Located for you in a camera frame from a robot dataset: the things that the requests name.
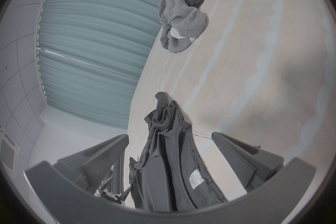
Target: bed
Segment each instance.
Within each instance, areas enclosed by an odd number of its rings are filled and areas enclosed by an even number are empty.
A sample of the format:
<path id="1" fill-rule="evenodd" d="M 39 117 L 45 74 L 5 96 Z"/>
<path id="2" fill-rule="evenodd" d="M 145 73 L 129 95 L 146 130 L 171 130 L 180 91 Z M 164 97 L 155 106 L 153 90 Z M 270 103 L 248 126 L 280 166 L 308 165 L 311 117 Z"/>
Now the bed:
<path id="1" fill-rule="evenodd" d="M 324 0 L 205 0 L 204 32 L 170 54 L 158 34 L 134 93 L 125 151 L 136 160 L 146 143 L 144 117 L 164 91 L 192 124 L 212 178 L 232 201 L 246 194 L 211 140 L 214 131 L 317 168 L 302 205 L 335 156 L 336 24 Z M 126 206 L 134 207 L 131 196 Z"/>

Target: air vent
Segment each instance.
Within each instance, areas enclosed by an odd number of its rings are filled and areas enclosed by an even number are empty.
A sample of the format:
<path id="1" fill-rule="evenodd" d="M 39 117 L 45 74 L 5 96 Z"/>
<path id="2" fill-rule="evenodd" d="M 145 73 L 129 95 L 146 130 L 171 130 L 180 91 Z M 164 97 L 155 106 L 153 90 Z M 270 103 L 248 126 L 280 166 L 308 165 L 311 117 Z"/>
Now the air vent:
<path id="1" fill-rule="evenodd" d="M 0 160 L 7 172 L 16 178 L 16 164 L 18 162 L 20 147 L 2 130 L 0 129 Z"/>

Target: vent grille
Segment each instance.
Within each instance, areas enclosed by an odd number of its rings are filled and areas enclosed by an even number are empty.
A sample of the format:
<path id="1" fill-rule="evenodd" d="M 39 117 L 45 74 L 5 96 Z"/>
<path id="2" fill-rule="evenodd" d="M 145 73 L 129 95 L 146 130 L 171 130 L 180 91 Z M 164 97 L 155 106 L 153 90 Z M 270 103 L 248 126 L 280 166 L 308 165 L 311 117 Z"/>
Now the vent grille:
<path id="1" fill-rule="evenodd" d="M 5 140 L 1 141 L 0 159 L 8 168 L 13 170 L 15 151 L 7 144 Z"/>

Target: blue fabric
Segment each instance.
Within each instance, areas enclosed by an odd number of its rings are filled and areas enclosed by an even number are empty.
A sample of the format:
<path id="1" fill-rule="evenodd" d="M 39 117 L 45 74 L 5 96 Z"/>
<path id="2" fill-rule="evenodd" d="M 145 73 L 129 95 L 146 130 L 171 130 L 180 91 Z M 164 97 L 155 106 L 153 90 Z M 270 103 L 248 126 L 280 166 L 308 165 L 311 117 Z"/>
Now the blue fabric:
<path id="1" fill-rule="evenodd" d="M 159 1 L 45 0 L 38 63 L 48 105 L 127 129 L 137 82 L 161 28 Z"/>

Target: white garment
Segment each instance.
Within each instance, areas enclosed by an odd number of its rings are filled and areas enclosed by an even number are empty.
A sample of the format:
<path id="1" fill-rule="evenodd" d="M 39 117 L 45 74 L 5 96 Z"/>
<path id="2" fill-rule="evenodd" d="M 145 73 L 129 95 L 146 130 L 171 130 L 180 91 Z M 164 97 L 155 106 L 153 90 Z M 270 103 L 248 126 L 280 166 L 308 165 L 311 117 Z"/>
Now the white garment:
<path id="1" fill-rule="evenodd" d="M 172 37 L 175 37 L 176 39 L 183 39 L 183 38 L 186 38 L 186 37 L 182 37 L 182 36 L 180 36 L 179 32 L 178 32 L 174 27 L 172 27 L 172 28 L 170 29 L 170 35 L 171 35 Z M 196 39 L 196 37 L 189 37 L 189 39 L 190 39 L 191 42 L 193 42 L 193 41 Z"/>

